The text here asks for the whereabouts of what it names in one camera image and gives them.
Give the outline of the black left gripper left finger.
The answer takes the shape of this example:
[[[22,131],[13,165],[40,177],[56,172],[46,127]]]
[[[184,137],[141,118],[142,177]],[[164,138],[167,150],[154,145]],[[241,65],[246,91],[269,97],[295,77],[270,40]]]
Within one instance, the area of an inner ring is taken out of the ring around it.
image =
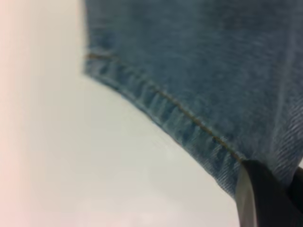
[[[240,227],[301,227],[298,210],[273,174],[258,161],[243,161],[235,201]]]

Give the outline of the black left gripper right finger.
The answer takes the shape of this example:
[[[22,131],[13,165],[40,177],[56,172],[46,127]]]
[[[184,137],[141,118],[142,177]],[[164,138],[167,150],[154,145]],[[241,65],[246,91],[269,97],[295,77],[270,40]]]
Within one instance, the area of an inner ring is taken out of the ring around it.
[[[303,210],[303,169],[300,167],[288,188],[288,196],[298,210]]]

